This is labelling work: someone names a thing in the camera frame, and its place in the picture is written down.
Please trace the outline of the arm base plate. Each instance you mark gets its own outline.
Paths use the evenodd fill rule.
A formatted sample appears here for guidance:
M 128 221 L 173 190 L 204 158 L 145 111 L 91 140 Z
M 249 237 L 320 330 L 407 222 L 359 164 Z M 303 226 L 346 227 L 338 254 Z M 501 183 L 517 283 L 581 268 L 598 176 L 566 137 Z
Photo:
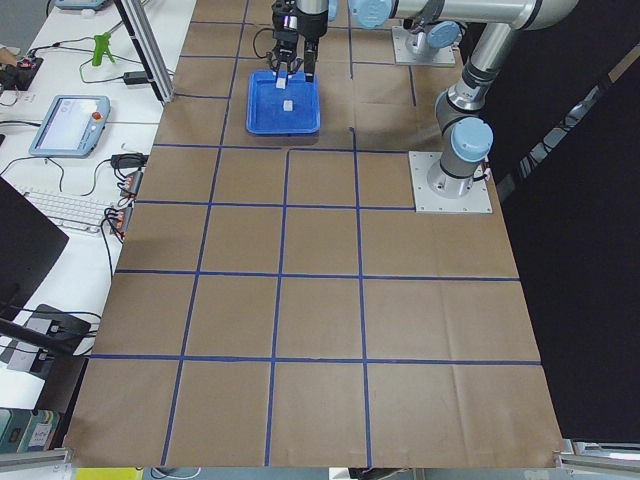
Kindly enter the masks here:
M 478 166 L 471 177 L 457 179 L 441 168 L 441 152 L 409 151 L 415 211 L 420 214 L 492 214 L 487 181 L 475 181 L 483 171 Z
M 391 35 L 396 65 L 452 68 L 456 64 L 452 46 L 431 47 L 425 32 L 411 34 L 401 26 L 394 26 Z

